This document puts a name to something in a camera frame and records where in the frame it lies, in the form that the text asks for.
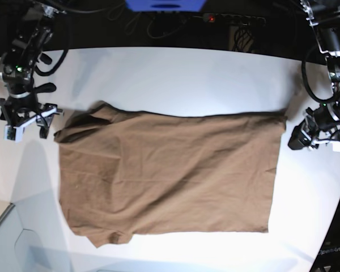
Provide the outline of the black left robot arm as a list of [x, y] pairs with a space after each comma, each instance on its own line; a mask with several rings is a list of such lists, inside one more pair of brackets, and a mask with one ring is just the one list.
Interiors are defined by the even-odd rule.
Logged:
[[[305, 110], [303, 121], [292, 131], [288, 147], [314, 150], [319, 145], [331, 144], [333, 151], [340, 152], [340, 1], [301, 1], [300, 4], [316, 38], [316, 44], [302, 59], [301, 75], [307, 94], [320, 106]], [[326, 61], [333, 92], [327, 99], [317, 97], [308, 82], [306, 62], [315, 50]]]

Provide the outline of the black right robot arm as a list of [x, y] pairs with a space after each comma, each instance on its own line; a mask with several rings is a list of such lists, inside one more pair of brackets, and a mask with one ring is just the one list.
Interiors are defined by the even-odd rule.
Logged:
[[55, 115], [63, 110], [56, 104], [42, 104], [38, 94], [56, 91], [53, 83], [35, 86], [34, 75], [47, 77], [60, 67], [67, 50], [48, 72], [37, 67], [38, 62], [52, 64], [52, 59], [43, 52], [44, 45], [53, 36], [54, 17], [60, 13], [50, 2], [32, 1], [20, 18], [18, 28], [9, 48], [0, 58], [0, 80], [7, 88], [8, 98], [0, 98], [0, 120], [5, 121], [4, 139], [20, 142], [25, 129], [32, 124], [39, 128], [39, 136], [47, 138]]

